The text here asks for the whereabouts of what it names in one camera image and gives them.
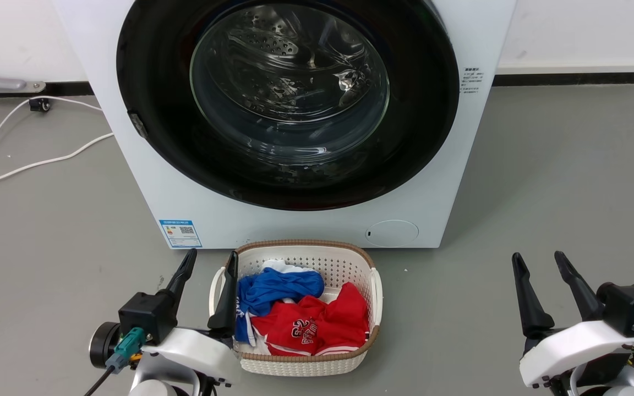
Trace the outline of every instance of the white wall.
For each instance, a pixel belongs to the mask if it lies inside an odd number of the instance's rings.
[[[499,73],[621,71],[634,71],[634,0],[518,0]],[[51,0],[0,0],[0,77],[86,80]]]

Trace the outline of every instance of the gray floor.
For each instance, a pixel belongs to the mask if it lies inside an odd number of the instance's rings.
[[[83,98],[90,103],[94,98]],[[0,121],[18,100],[0,100]],[[100,114],[56,103],[2,130],[0,174],[108,133]],[[382,334],[353,373],[246,375],[232,394],[533,394],[510,256],[521,251],[558,326],[578,321],[554,265],[564,250],[592,287],[634,283],[634,85],[495,88],[438,250],[372,250]],[[0,394],[83,394],[91,332],[179,264],[114,140],[0,182]],[[206,323],[226,251],[202,251],[179,320]],[[99,396],[128,391],[131,372]]]

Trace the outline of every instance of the laundry basket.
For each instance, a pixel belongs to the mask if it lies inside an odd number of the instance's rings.
[[[370,337],[363,346],[351,353],[325,356],[271,356],[241,353],[241,366],[246,371],[269,376],[316,377],[348,373],[363,361],[368,349],[378,337],[383,309],[380,276],[370,256],[357,246],[338,241],[277,240],[250,243],[236,249],[239,256],[239,279],[261,272],[269,259],[319,271],[325,283],[325,297],[335,298],[347,282],[353,283],[368,303]],[[226,265],[214,275],[209,290],[209,314],[214,314],[215,301],[224,286]]]

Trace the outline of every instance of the washing machine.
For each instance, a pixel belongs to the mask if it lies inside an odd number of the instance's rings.
[[[439,246],[516,3],[54,2],[174,249]]]

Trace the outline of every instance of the round glass door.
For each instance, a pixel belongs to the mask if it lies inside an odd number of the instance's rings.
[[[429,0],[134,2],[117,75],[131,123],[168,163],[279,210],[398,188],[436,155],[458,103]]]

